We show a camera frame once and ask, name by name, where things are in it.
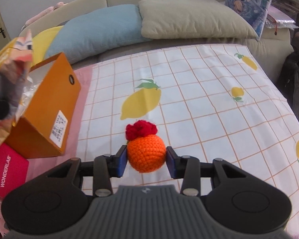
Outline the beige sofa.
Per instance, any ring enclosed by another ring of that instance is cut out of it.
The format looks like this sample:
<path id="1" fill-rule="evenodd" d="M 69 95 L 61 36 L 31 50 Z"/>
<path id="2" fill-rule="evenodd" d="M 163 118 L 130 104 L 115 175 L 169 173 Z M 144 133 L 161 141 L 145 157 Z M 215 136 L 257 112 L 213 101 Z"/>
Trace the beige sofa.
<path id="1" fill-rule="evenodd" d="M 37 36 L 53 27 L 60 32 L 44 58 L 63 52 L 73 66 L 172 46 L 240 44 L 276 81 L 293 52 L 289 29 L 257 35 L 225 0 L 75 0 L 26 30 Z"/>

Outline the orange storage box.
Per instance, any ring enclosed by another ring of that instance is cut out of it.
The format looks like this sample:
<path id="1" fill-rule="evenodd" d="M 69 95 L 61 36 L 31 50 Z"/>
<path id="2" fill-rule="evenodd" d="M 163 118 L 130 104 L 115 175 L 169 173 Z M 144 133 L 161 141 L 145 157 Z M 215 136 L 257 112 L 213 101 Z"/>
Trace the orange storage box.
<path id="1" fill-rule="evenodd" d="M 35 91 L 5 142 L 26 159 L 61 156 L 81 84 L 64 53 L 34 66 L 29 77 Z"/>

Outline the light blue pillow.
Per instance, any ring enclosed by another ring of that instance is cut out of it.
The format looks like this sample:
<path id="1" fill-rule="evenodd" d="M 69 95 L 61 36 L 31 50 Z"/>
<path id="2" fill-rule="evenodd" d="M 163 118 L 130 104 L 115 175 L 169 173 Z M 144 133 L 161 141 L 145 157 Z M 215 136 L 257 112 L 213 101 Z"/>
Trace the light blue pillow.
<path id="1" fill-rule="evenodd" d="M 69 20 L 48 47 L 45 58 L 64 53 L 70 64 L 121 46 L 148 42 L 141 35 L 139 7 L 123 4 Z"/>

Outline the orange crochet ball toy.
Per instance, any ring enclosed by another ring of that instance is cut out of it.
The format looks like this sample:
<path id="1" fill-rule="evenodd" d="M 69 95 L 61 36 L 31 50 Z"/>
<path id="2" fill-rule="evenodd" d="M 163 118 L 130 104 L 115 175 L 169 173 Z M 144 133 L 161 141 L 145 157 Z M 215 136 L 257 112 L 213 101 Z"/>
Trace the orange crochet ball toy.
<path id="1" fill-rule="evenodd" d="M 126 126 L 127 158 L 139 173 L 158 170 L 166 161 L 166 146 L 157 132 L 156 125 L 145 120 Z"/>

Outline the yellow pillow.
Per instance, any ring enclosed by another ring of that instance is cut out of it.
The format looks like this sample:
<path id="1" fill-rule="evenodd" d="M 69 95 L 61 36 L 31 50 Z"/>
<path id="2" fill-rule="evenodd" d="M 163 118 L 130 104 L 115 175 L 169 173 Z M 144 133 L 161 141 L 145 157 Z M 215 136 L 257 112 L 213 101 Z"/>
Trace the yellow pillow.
<path id="1" fill-rule="evenodd" d="M 49 46 L 53 42 L 56 35 L 63 28 L 63 26 L 55 26 L 42 31 L 37 34 L 33 39 L 33 62 L 32 65 L 36 65 L 43 61 L 45 53 Z"/>

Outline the beige pillow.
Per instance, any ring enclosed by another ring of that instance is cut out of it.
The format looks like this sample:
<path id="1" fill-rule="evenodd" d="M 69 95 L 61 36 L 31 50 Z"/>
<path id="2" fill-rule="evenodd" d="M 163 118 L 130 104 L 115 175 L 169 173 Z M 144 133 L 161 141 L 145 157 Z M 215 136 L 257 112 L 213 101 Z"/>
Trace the beige pillow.
<path id="1" fill-rule="evenodd" d="M 141 34 L 149 39 L 256 39 L 254 29 L 215 0 L 142 0 Z"/>

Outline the pink plush on sofa back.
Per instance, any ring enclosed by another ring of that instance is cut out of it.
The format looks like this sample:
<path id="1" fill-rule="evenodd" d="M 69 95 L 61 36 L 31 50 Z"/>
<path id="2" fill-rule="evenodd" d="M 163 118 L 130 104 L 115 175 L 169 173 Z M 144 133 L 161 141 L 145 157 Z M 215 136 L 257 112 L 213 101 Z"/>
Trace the pink plush on sofa back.
<path id="1" fill-rule="evenodd" d="M 64 5 L 65 5 L 64 2 L 58 2 L 55 6 L 51 6 L 51 7 L 46 8 L 45 10 L 41 11 L 37 15 L 35 15 L 32 18 L 28 19 L 25 22 L 24 27 L 27 27 L 27 26 L 31 25 L 32 23 L 34 23 L 35 21 L 39 20 L 43 16 L 49 14 L 52 11 L 55 11 L 55 10 L 59 9 L 60 7 L 62 7 Z"/>

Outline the yellow snack packet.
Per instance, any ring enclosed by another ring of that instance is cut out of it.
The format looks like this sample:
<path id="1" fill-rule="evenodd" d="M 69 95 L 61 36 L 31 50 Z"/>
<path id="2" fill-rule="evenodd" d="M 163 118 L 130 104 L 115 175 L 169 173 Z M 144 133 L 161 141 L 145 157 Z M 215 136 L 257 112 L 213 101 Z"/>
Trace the yellow snack packet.
<path id="1" fill-rule="evenodd" d="M 16 122 L 17 110 L 33 62 L 32 33 L 11 40 L 0 50 L 0 145 Z"/>

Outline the black backpack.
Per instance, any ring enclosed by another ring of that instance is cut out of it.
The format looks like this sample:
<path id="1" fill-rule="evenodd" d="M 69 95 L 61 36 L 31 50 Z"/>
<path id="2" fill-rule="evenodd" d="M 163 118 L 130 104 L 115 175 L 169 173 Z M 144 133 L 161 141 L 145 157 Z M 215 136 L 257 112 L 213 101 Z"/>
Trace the black backpack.
<path id="1" fill-rule="evenodd" d="M 279 91 L 287 99 L 299 121 L 299 52 L 294 51 L 285 60 L 276 83 Z"/>

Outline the red Wonderlab box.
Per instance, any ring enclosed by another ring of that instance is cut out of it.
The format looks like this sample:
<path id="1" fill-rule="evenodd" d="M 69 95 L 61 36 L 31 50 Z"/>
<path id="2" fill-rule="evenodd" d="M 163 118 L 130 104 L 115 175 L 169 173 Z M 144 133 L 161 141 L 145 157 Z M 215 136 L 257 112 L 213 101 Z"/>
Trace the red Wonderlab box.
<path id="1" fill-rule="evenodd" d="M 29 161 L 6 144 L 0 146 L 0 200 L 26 182 Z"/>

